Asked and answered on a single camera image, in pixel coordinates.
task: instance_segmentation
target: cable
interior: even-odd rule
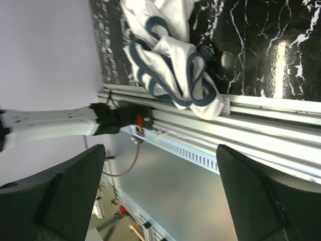
[[[133,167],[135,166],[136,162],[137,162],[137,159],[138,159],[138,156],[139,156],[139,146],[140,146],[140,143],[137,142],[137,151],[136,151],[136,156],[135,156],[135,159],[134,161],[132,162],[132,164],[130,165],[130,167],[128,168],[127,171],[121,173],[121,174],[110,174],[110,173],[107,173],[107,172],[104,172],[102,171],[102,173],[106,176],[109,176],[109,177],[122,177],[126,174],[128,174],[132,169]]]
[[[110,90],[109,90],[109,96],[108,96],[107,101],[106,101],[105,104],[108,104],[109,101],[111,100],[112,104],[113,104],[116,108],[119,108],[119,106],[116,105],[116,103],[115,103],[114,100],[112,99],[111,94],[112,94],[112,92],[111,92],[111,89],[110,89]]]
[[[87,136],[83,136],[84,137],[84,142],[85,142],[85,148],[88,149],[88,141],[87,141]],[[137,144],[137,151],[136,151],[136,156],[135,156],[135,159],[134,161],[132,162],[132,164],[130,165],[130,167],[128,168],[127,171],[121,173],[121,174],[110,174],[110,173],[107,173],[107,172],[104,172],[102,171],[102,173],[106,176],[109,176],[109,177],[122,177],[126,174],[128,174],[132,169],[133,167],[135,166],[137,160],[138,160],[138,156],[139,156],[139,149],[140,149],[140,143],[139,142],[135,142]]]
[[[142,128],[144,125],[144,120],[142,119],[142,117],[140,115],[136,115],[135,119],[137,121],[137,125]]]

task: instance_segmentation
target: ventilation slots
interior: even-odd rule
[[[135,126],[130,126],[130,130],[131,134],[135,135]],[[198,151],[197,149],[191,148],[187,145],[167,139],[166,137],[162,137],[161,139],[157,139],[157,137],[158,134],[145,130],[145,140],[147,142],[219,174],[216,157]]]

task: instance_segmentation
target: dark blue trim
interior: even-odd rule
[[[168,28],[168,25],[166,23],[166,21],[158,16],[153,16],[150,17],[146,23],[146,30],[147,32],[153,36],[155,39],[160,40],[159,35],[157,35],[156,33],[154,33],[151,29],[154,26],[162,26],[163,28],[165,28],[168,32],[168,35],[171,36],[170,30]],[[160,80],[160,78],[141,60],[137,50],[136,50],[136,44],[140,44],[142,46],[142,48],[144,50],[147,51],[151,51],[150,47],[147,45],[147,43],[145,43],[143,40],[135,40],[133,41],[130,46],[129,46],[129,50],[130,50],[130,54],[131,57],[133,59],[133,61],[136,63],[136,65],[139,67],[139,71],[138,71],[138,81],[140,82],[140,84],[146,89],[146,86],[144,85],[143,81],[142,81],[142,76],[146,73],[148,74],[151,79],[150,79],[150,83],[148,86],[148,90],[150,92],[150,94],[157,100],[161,100],[161,101],[166,101],[166,102],[171,102],[171,101],[175,101],[178,105],[181,106],[185,106],[188,107],[190,106],[192,103],[197,105],[197,106],[206,106],[208,104],[210,104],[215,98],[216,98],[216,91],[215,88],[206,80],[206,79],[202,79],[203,78],[203,74],[206,70],[207,67],[207,62],[206,59],[204,57],[204,55],[200,52],[193,52],[187,59],[187,78],[188,78],[188,89],[189,89],[189,93],[191,95],[191,101],[186,101],[186,100],[181,100],[178,99],[173,93],[172,91],[167,87],[167,85],[165,83],[162,82],[162,80]],[[170,68],[171,72],[173,73],[176,85],[178,87],[178,91],[180,92],[181,96],[183,96],[183,92],[180,88],[180,85],[176,79],[175,76],[175,72],[173,69],[173,63],[172,60],[165,56],[160,54],[161,57],[164,59],[164,61],[166,62],[167,66]],[[203,60],[204,66],[201,69],[200,73],[198,76],[196,76],[195,78],[193,78],[194,76],[194,64],[193,64],[193,60],[195,58],[201,58]],[[193,96],[193,91],[195,88],[195,85],[197,84],[198,81],[202,81],[202,86],[203,88],[207,89],[208,94],[202,98],[202,99],[195,99]],[[154,94],[154,88],[155,85],[159,84],[163,90],[167,93],[167,94],[163,94],[163,95],[155,95]]]
[[[194,72],[193,60],[197,57],[200,57],[203,60],[204,66],[203,66],[202,70],[200,71],[199,75],[196,76],[195,79],[193,79],[193,74],[194,74],[193,73]],[[208,94],[203,99],[195,99],[193,96],[193,91],[194,91],[195,85],[203,77],[206,67],[207,67],[206,59],[205,59],[204,55],[200,52],[193,52],[187,59],[187,78],[188,78],[188,82],[189,82],[190,95],[191,95],[191,99],[192,99],[193,104],[195,104],[197,106],[206,106],[206,105],[210,104],[216,98],[215,88],[204,78],[202,79],[202,86],[205,89],[207,89]]]
[[[129,50],[130,50],[130,54],[131,54],[131,57],[133,59],[133,61],[136,63],[136,65],[141,69],[141,73],[140,75],[138,76],[138,78],[140,77],[139,79],[139,82],[142,82],[142,75],[143,74],[148,74],[150,77],[151,77],[151,80],[150,80],[150,83],[149,83],[149,92],[150,94],[155,98],[155,99],[158,99],[158,100],[162,100],[162,101],[169,101],[169,100],[173,100],[175,101],[177,104],[181,105],[181,106],[190,106],[192,104],[191,101],[185,101],[185,100],[181,100],[181,99],[178,99],[173,93],[172,91],[167,87],[167,85],[165,83],[163,83],[160,78],[141,60],[140,56],[138,55],[137,53],[137,50],[136,50],[136,47],[135,45],[136,44],[140,44],[141,42],[143,42],[142,40],[135,40],[133,41],[130,46],[129,46]],[[155,84],[159,84],[163,90],[167,93],[167,94],[164,94],[164,95],[155,95],[153,90],[154,90],[154,87],[155,87]]]
[[[158,17],[158,16],[150,17],[147,20],[146,26],[145,26],[147,32],[159,41],[161,38],[158,36],[158,34],[154,33],[151,30],[154,26],[162,26],[163,28],[166,29],[166,31],[168,32],[168,35],[171,36],[171,32],[166,21],[161,17]]]

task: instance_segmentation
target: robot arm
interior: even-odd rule
[[[116,134],[133,125],[141,108],[125,105],[111,110],[103,103],[55,111],[0,110],[0,152],[19,143],[71,135]],[[143,114],[151,113],[145,109]]]

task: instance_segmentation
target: white cloth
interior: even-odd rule
[[[212,120],[224,101],[210,76],[206,60],[189,44],[192,0],[121,0],[132,32],[142,41],[124,51],[136,80],[156,99],[172,100],[178,109],[190,108]]]

